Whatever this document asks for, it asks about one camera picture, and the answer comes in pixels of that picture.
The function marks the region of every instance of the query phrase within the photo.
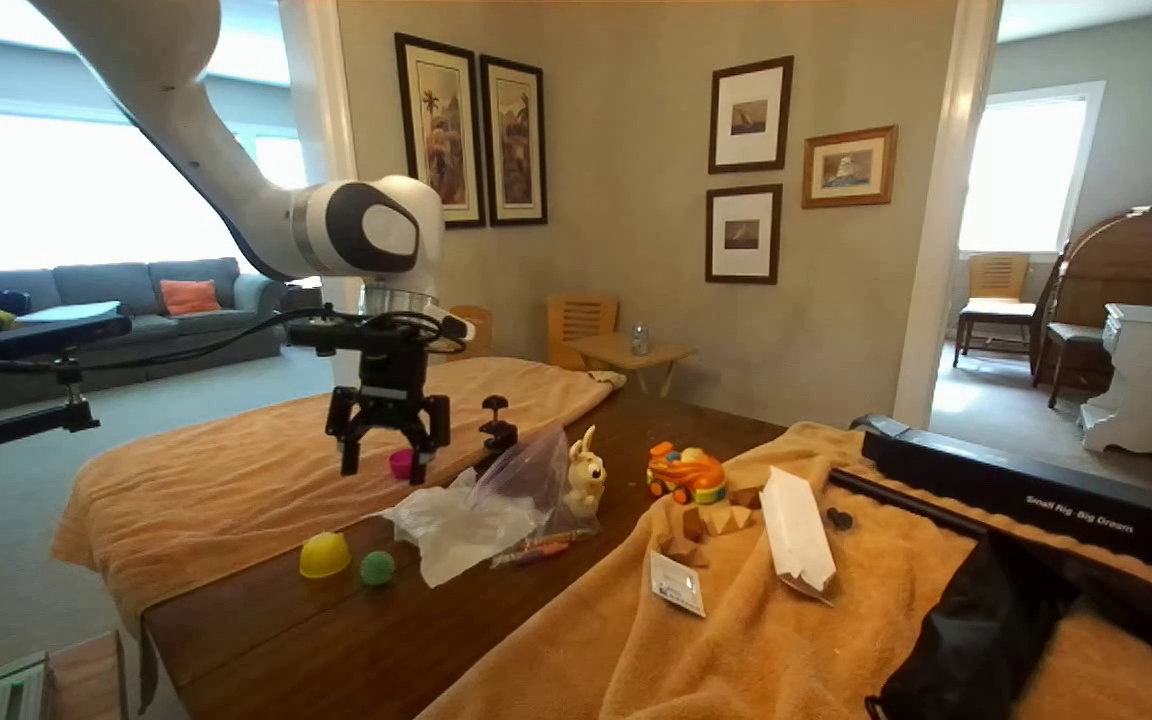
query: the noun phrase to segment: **window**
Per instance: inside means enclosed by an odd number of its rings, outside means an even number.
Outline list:
[[[241,132],[273,186],[305,186],[298,139]],[[126,123],[0,118],[0,267],[241,256],[189,179]]]
[[[1105,85],[990,97],[980,118],[964,253],[1060,253]]]

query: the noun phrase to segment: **orange cloth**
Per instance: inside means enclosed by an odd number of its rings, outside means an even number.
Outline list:
[[[212,280],[161,280],[166,315],[221,312]]]
[[[585,372],[471,356],[427,367],[423,398],[453,401],[453,444],[427,479],[453,479],[478,460],[484,398],[506,398],[520,435],[569,424],[608,398]],[[126,634],[142,608],[292,553],[324,528],[346,528],[408,498],[388,458],[399,434],[368,434],[358,472],[341,476],[324,435],[329,398],[175,429],[96,458],[72,484],[52,558],[103,577]]]
[[[839,589],[826,604],[781,589],[757,525],[704,542],[704,620],[667,608],[646,592],[646,553],[681,528],[670,515],[681,505],[655,502],[614,553],[495,644],[423,717],[863,717],[863,696],[905,664],[971,542],[830,488],[830,468],[893,484],[859,458],[859,434],[795,424],[728,460],[730,488],[760,488],[769,463],[812,479],[818,509],[850,515],[847,534],[830,534]],[[990,525],[1051,542],[998,515]],[[1051,544],[1152,579],[1141,559]],[[1070,712],[1152,717],[1152,648],[1088,608],[1060,620],[1014,703],[1014,717]]]

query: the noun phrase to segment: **ceiling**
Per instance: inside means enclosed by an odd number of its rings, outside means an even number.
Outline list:
[[[216,76],[289,85],[277,5],[281,0],[224,0],[224,38],[212,59]],[[1152,16],[1152,0],[1003,0],[998,40],[1009,45],[1141,16]],[[28,0],[0,0],[0,40],[69,50],[65,38],[28,7]]]

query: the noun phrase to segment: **picture frame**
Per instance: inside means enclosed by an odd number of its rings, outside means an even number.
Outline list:
[[[893,205],[895,123],[808,138],[804,209]]]
[[[709,194],[709,286],[777,286],[781,264],[781,186]]]
[[[793,56],[710,73],[709,172],[784,165]]]
[[[542,223],[542,73],[498,56],[478,59],[491,223]]]
[[[446,228],[484,223],[471,52],[397,33],[408,172],[441,194]]]

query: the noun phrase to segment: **gray sofa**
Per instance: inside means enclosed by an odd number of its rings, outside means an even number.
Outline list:
[[[161,280],[212,280],[221,307],[166,315],[161,299]],[[81,389],[116,389],[137,381],[154,381],[192,367],[216,367],[230,362],[254,362],[281,354],[281,327],[251,333],[221,354],[166,362],[166,364],[137,364],[166,354],[195,354],[216,342],[227,342],[254,319],[277,315],[285,286],[241,273],[230,256],[216,262],[152,262],[152,264],[61,264],[61,267],[28,267],[0,273],[0,294],[28,296],[28,312],[61,307],[61,305],[101,305],[119,299],[119,312],[133,319],[122,336],[103,336],[72,348],[84,367]],[[65,385],[57,378],[19,378],[0,372],[0,410],[61,401]]]

